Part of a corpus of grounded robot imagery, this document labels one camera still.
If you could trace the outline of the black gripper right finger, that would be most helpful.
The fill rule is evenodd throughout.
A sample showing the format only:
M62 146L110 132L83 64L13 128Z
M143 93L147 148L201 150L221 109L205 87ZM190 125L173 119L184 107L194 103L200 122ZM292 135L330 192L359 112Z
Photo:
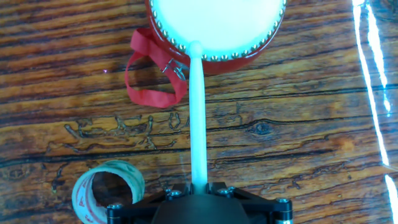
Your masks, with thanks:
M293 205L289 198L265 199L233 186L228 187L224 182L209 183L208 193L237 203L242 208L239 214L245 214L250 223L293 224Z

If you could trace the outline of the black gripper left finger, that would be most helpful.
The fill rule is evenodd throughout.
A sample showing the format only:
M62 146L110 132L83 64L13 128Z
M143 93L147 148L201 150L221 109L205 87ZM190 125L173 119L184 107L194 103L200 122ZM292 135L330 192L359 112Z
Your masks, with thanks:
M175 184L132 205L114 203L106 208L107 224L152 223L164 202L192 194L192 184Z

